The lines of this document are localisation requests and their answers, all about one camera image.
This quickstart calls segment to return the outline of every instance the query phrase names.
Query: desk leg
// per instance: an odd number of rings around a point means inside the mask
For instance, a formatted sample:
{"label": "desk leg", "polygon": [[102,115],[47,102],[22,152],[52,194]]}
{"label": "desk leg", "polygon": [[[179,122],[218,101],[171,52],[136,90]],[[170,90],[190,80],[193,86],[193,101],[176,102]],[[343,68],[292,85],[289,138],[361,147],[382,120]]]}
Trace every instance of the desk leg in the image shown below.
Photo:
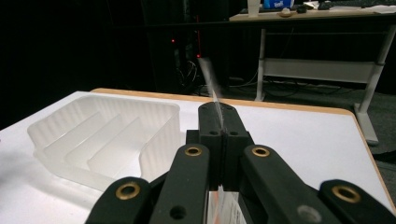
{"label": "desk leg", "polygon": [[355,104],[355,114],[358,119],[358,123],[361,126],[361,131],[364,134],[364,138],[369,145],[377,145],[378,138],[376,137],[373,124],[370,121],[370,118],[367,114],[367,109],[370,105],[370,102],[373,98],[376,84],[381,76],[382,69],[384,68],[385,60],[387,59],[388,51],[390,45],[392,44],[393,37],[395,36],[396,25],[391,25],[389,27],[389,31],[387,36],[385,37],[384,44],[382,45],[382,49],[378,55],[376,65],[372,70],[372,74],[369,77],[367,82],[364,98],[361,104]]}
{"label": "desk leg", "polygon": [[265,94],[262,93],[262,77],[264,75],[264,51],[265,51],[265,29],[262,29],[262,40],[260,43],[259,66],[257,68],[257,91],[256,91],[256,99],[254,101],[264,100]]}

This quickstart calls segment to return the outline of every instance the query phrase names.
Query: white tabletop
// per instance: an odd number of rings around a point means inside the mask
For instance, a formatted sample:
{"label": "white tabletop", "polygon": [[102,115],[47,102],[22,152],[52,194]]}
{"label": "white tabletop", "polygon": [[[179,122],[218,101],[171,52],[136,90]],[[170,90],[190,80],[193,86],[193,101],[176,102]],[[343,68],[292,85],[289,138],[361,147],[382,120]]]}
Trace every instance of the white tabletop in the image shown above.
{"label": "white tabletop", "polygon": [[[180,106],[180,131],[198,129],[202,103],[77,91],[0,131],[2,223],[84,223],[102,192],[50,173],[34,156],[27,128],[86,95],[171,102]],[[255,144],[273,148],[309,186],[344,179],[394,205],[352,115],[234,105]]]}

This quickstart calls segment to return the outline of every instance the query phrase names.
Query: clear plastic tray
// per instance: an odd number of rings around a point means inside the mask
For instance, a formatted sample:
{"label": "clear plastic tray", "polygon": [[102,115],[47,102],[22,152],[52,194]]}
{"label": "clear plastic tray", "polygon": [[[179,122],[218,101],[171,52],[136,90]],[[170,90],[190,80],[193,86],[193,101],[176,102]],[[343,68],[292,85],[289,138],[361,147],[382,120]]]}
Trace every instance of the clear plastic tray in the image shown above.
{"label": "clear plastic tray", "polygon": [[34,155],[53,174],[104,191],[115,180],[148,182],[169,170],[180,147],[179,106],[84,96],[28,128]]}

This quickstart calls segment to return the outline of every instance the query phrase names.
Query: translucent plastic container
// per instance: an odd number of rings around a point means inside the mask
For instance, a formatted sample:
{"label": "translucent plastic container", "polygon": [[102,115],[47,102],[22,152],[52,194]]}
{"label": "translucent plastic container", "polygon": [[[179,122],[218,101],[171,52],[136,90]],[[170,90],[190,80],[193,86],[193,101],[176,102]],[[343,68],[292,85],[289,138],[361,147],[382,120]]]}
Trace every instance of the translucent plastic container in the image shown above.
{"label": "translucent plastic container", "polygon": [[167,172],[181,145],[179,106],[84,96],[28,128],[53,174],[104,191],[115,180]]}

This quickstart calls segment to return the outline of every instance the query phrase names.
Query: desk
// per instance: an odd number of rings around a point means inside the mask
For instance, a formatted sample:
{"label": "desk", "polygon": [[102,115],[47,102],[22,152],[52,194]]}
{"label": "desk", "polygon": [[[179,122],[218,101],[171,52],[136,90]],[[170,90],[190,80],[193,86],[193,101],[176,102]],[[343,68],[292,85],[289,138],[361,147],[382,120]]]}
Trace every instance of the desk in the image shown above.
{"label": "desk", "polygon": [[[238,14],[230,21],[290,21],[290,23],[306,20],[370,18],[377,16],[374,12],[360,10],[308,10],[305,14],[293,14],[289,18],[282,18],[276,12],[260,13],[259,17],[250,18],[247,14]],[[262,101],[262,77],[300,77],[319,80],[366,83],[365,95],[359,104],[354,105],[355,114],[366,141],[371,145],[378,143],[372,122],[367,114],[373,98],[375,87],[381,76],[390,45],[396,32],[396,21],[389,24],[389,31],[384,38],[375,62],[336,62],[336,61],[307,61],[293,59],[264,58],[265,29],[262,29],[262,40],[258,68],[258,84],[256,101]]]}
{"label": "desk", "polygon": [[[198,128],[205,97],[96,89],[77,91],[0,131],[0,220],[3,223],[83,223],[101,191],[52,175],[33,157],[27,128],[87,95],[171,102],[180,106],[180,131]],[[309,186],[340,178],[372,194],[393,213],[373,157],[354,115],[337,108],[224,100],[233,105],[256,144],[267,145]]]}

